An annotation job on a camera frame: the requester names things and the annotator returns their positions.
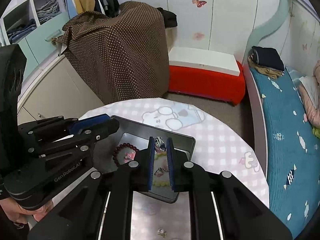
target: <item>floor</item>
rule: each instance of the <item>floor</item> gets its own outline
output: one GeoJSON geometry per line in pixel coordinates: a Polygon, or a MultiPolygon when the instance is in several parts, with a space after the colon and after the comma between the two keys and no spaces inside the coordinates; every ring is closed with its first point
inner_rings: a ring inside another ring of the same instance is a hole
{"type": "Polygon", "coordinates": [[[163,98],[194,105],[216,117],[232,128],[254,150],[253,121],[248,93],[237,106],[223,101],[175,93],[166,93],[163,98]]]}

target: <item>beige cabinet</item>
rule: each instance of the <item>beige cabinet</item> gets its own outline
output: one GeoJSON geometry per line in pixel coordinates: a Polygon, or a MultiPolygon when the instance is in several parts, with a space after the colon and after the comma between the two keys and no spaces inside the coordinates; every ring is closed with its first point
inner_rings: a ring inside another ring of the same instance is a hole
{"type": "Polygon", "coordinates": [[[81,117],[103,106],[67,58],[58,62],[27,98],[23,107],[37,120],[63,115],[81,117]]]}
{"type": "Polygon", "coordinates": [[[36,119],[33,118],[31,114],[28,113],[28,111],[22,107],[18,113],[18,125],[25,123],[25,122],[32,122],[35,121],[36,119]]]}

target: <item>gray tray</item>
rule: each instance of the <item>gray tray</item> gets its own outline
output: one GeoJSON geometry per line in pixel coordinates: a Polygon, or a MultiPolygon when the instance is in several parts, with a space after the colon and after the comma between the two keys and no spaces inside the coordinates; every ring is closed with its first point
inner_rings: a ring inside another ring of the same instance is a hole
{"type": "MultiPolygon", "coordinates": [[[[188,159],[191,159],[196,144],[196,140],[193,137],[152,127],[116,115],[111,116],[111,118],[119,121],[119,130],[104,140],[96,143],[93,153],[94,167],[102,173],[112,172],[117,169],[117,166],[112,159],[113,151],[117,146],[122,143],[130,143],[140,150],[146,149],[148,147],[150,136],[160,136],[164,142],[167,141],[167,138],[171,137],[175,148],[185,152],[188,159]]],[[[119,162],[121,159],[123,159],[123,157],[124,156],[120,156],[120,154],[118,155],[119,162]]],[[[154,186],[152,187],[151,191],[143,194],[167,203],[174,203],[179,196],[178,193],[175,193],[171,190],[171,187],[154,186]]]]}

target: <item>green cloth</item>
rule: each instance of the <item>green cloth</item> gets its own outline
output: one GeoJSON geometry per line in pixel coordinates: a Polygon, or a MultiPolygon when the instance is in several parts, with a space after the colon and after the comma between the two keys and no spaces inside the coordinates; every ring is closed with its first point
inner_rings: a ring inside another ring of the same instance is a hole
{"type": "Polygon", "coordinates": [[[312,126],[312,133],[320,139],[320,129],[312,126]]]}

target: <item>brown polka dot cloth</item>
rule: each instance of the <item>brown polka dot cloth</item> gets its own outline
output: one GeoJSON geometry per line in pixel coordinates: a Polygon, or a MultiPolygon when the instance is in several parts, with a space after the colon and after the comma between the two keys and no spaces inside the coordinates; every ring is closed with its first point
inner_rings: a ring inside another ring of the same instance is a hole
{"type": "Polygon", "coordinates": [[[162,14],[141,2],[120,5],[118,17],[83,12],[57,38],[63,54],[104,104],[161,97],[168,91],[169,58],[162,14]]]}

